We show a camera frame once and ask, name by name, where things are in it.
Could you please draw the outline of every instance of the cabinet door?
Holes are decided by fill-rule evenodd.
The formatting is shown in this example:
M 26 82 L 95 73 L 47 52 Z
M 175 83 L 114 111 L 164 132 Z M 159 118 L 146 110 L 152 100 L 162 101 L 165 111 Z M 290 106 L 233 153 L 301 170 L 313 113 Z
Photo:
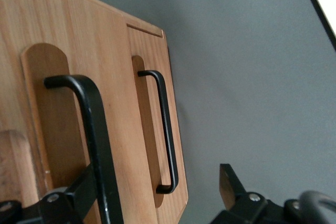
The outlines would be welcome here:
M 40 118 L 34 116 L 34 94 L 27 94 L 20 61 L 25 48 L 49 43 L 66 55 L 70 74 L 89 77 L 101 93 L 124 223 L 157 223 L 124 16 L 95 0 L 0 0 L 0 16 L 0 141 L 4 139 L 6 148 L 13 150 L 7 155 L 15 158 L 19 168 L 25 160 L 30 160 L 31 166 L 25 170 L 30 173 L 19 178 L 18 187 L 25 197 L 18 199 L 27 206 L 53 189 L 55 171 L 50 170 L 48 152 L 54 149 L 46 150 L 43 145 L 49 140 Z M 67 141 L 59 139 L 58 145 L 67 145 Z M 85 163 L 84 154 L 78 155 L 82 160 L 66 163 Z M 9 170 L 16 164 L 1 161 L 0 165 Z M 6 190 L 2 186 L 0 196 Z
M 134 77 L 137 80 L 136 84 L 140 86 L 138 87 L 138 97 L 139 102 L 142 103 L 140 104 L 140 109 L 143 114 L 142 126 L 144 138 L 146 144 L 150 146 L 147 146 L 147 155 L 149 164 L 152 166 L 152 169 L 150 168 L 152 190 L 158 222 L 166 224 L 178 223 L 186 206 L 188 195 L 166 39 L 164 34 L 162 36 L 153 35 L 132 27 L 128 28 L 128 36 L 131 45 L 131 55 L 133 57 Z M 151 77 L 138 77 L 137 71 L 139 70 L 156 70 L 162 74 L 165 80 L 179 175 L 178 185 L 171 194 L 158 195 L 155 191 L 159 183 L 163 185 L 170 184 L 170 171 L 167 162 L 161 117 L 162 111 L 158 99 L 157 85 Z M 146 84 L 139 84 L 139 78 L 146 78 Z M 146 99 L 149 99 L 149 106 L 146 106 Z M 157 157 L 153 152 L 153 148 L 156 148 Z

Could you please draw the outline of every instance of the wooden drawer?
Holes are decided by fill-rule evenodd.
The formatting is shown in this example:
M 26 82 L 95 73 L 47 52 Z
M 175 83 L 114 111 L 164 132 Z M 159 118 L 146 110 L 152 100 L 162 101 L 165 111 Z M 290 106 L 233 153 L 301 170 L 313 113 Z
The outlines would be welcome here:
M 88 164 L 80 110 L 75 102 L 68 103 L 74 125 L 64 126 L 64 108 L 54 112 L 52 122 L 46 123 L 51 118 L 46 109 L 49 105 L 38 99 L 40 92 L 45 92 L 43 78 L 60 71 L 85 75 L 100 91 L 124 223 L 177 223 L 187 202 L 187 191 L 162 31 L 97 0 L 0 0 L 0 15 L 0 172 L 5 178 L 0 201 L 11 198 L 22 201 L 24 206 L 31 205 L 49 190 L 68 186 Z M 65 56 L 60 59 L 46 51 L 45 57 L 41 54 L 33 60 L 23 53 L 37 43 L 54 45 Z M 166 79 L 180 178 L 169 195 L 153 193 L 151 157 L 146 150 L 133 74 L 134 55 L 141 56 L 146 68 L 160 71 Z M 59 60 L 64 63 L 62 68 L 56 64 Z M 31 78 L 32 71 L 40 71 L 37 79 Z M 170 177 L 156 92 L 155 83 L 148 80 L 159 173 L 162 183 L 167 184 Z M 69 130 L 51 131 L 51 127 Z M 94 219 L 91 216 L 87 223 Z

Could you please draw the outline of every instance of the wooden panel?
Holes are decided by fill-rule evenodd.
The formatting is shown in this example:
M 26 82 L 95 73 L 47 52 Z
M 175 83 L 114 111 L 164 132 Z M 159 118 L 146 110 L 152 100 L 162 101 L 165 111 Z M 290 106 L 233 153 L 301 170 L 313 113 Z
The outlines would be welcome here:
M 121 10 L 118 10 L 112 6 L 109 6 L 99 0 L 87 0 L 87 1 L 90 1 L 90 2 L 94 2 L 96 3 L 97 5 L 101 6 L 101 7 L 104 7 L 105 9 L 107 10 L 110 10 L 114 13 L 118 13 L 120 15 L 122 15 L 124 18 L 125 18 L 125 21 L 127 23 L 127 26 L 129 27 L 133 27 L 137 30 L 141 30 L 145 33 L 149 33 L 149 34 L 152 34 L 152 35 L 155 35 L 155 36 L 158 36 L 158 37 L 161 37 L 162 38 L 162 29 L 152 25 L 152 24 L 149 24 L 147 22 L 144 22 L 143 20 L 140 20 L 139 18 L 136 18 L 128 13 L 125 13 Z
M 144 62 L 140 56 L 133 56 L 132 62 L 135 77 L 135 85 L 137 88 L 136 92 L 138 94 L 138 103 L 141 115 L 143 136 L 146 145 L 149 172 L 152 181 L 153 198 L 155 201 L 155 207 L 157 208 L 161 206 L 163 201 L 163 194 L 156 193 L 156 188 L 158 185 L 162 184 L 162 180 L 160 173 L 159 157 L 157 155 L 158 151 L 156 148 L 154 125 L 151 113 L 151 105 L 148 94 L 147 81 L 146 78 L 138 77 L 138 71 L 145 70 Z
M 67 187 L 89 164 L 86 143 L 82 143 L 72 91 L 47 90 L 43 84 L 46 77 L 70 74 L 67 57 L 57 47 L 39 43 L 27 48 L 21 59 L 47 190 Z M 97 204 L 95 209 L 85 223 L 97 223 Z
M 19 55 L 45 42 L 64 52 L 71 74 L 100 90 L 124 222 L 157 223 L 124 17 L 93 0 L 0 0 L 0 16 L 0 130 L 30 140 L 39 195 L 47 187 Z
M 19 200 L 27 207 L 38 200 L 29 142 L 17 131 L 0 132 L 0 201 Z
M 164 37 L 159 38 L 132 28 L 128 28 L 128 35 L 132 55 L 138 55 L 143 59 L 144 68 L 146 70 L 158 70 L 163 75 L 166 82 L 177 169 L 179 172 L 179 185 L 172 194 L 164 195 L 162 205 L 156 209 L 156 213 L 159 223 L 178 223 L 186 206 L 188 195 L 166 40 Z M 170 175 L 165 150 L 158 91 L 153 78 L 147 77 L 147 85 L 161 178 L 162 183 L 167 185 L 170 183 Z

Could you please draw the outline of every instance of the wooden edge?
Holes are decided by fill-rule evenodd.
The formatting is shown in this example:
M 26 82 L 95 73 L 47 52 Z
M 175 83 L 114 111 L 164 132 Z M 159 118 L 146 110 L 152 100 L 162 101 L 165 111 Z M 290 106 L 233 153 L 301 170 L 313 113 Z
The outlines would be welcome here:
M 126 24 L 127 26 L 129 27 L 132 27 L 134 29 L 137 29 L 137 30 L 140 30 L 140 31 L 143 31 L 145 33 L 148 33 L 148 34 L 151 34 L 151 35 L 155 35 L 155 36 L 158 36 L 158 37 L 161 37 L 162 38 L 162 29 L 150 24 L 150 23 L 147 23 L 139 18 L 136 18 L 128 13 L 125 13 L 119 9 L 116 9 L 115 7 L 112 7 L 100 0 L 87 0 L 87 1 L 90 1 L 90 2 L 94 2 L 96 3 L 97 5 L 101 6 L 101 7 L 104 7 L 114 13 L 118 13 L 120 15 L 122 15 L 126 21 Z

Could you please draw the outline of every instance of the black clamp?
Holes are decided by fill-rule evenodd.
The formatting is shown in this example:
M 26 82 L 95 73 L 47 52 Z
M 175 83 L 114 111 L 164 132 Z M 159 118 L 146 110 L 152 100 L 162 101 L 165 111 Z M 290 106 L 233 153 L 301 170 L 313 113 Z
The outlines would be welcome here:
M 336 201 L 316 191 L 286 200 L 283 207 L 261 194 L 246 192 L 229 164 L 220 165 L 219 191 L 227 210 L 211 224 L 329 224 L 320 208 L 336 212 Z

